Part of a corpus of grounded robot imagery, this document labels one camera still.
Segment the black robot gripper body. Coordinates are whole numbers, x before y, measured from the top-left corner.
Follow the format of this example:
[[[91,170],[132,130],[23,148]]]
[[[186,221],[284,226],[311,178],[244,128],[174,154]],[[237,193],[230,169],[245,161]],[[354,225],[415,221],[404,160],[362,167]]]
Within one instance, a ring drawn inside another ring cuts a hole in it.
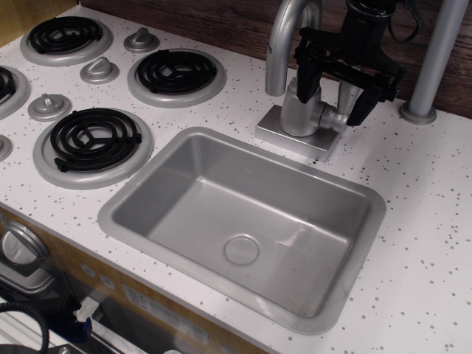
[[[323,73],[360,89],[380,88],[379,102],[396,98],[406,69],[384,53],[381,40],[392,28],[397,1],[347,1],[339,32],[304,27],[298,46],[302,55],[320,55]]]

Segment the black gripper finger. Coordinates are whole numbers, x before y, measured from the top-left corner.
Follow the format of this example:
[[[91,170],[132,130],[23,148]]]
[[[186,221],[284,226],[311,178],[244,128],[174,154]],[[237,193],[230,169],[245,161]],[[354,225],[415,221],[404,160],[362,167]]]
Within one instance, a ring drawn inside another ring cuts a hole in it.
[[[296,95],[301,103],[307,103],[319,88],[323,67],[320,55],[302,55],[297,60]]]
[[[347,120],[347,125],[361,125],[379,101],[380,88],[369,86],[364,88],[355,101],[355,105]]]

